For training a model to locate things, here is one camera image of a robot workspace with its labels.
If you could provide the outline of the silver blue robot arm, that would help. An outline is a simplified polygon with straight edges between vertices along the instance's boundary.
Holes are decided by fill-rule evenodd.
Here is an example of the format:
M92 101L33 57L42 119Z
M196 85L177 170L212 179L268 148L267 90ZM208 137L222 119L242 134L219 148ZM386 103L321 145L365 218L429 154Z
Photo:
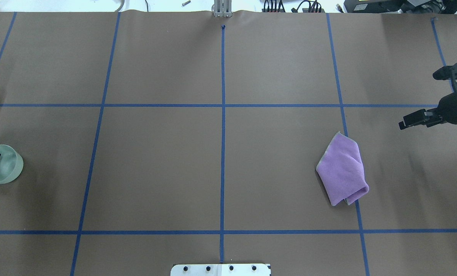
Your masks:
M399 128L404 130L418 125L432 127L443 123L457 124L457 88L453 93L444 96L438 107L430 110L423 108L404 116L399 122Z

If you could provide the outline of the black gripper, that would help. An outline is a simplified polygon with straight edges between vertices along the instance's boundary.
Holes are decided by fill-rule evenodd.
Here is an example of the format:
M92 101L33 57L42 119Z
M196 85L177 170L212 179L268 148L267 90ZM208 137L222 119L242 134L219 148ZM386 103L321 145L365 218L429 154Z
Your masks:
M432 116L426 115L427 110L421 109L402 117L399 122L400 130L405 130L417 125L438 125L449 123L457 125L457 94L451 93L444 96L438 104L438 107L428 110Z

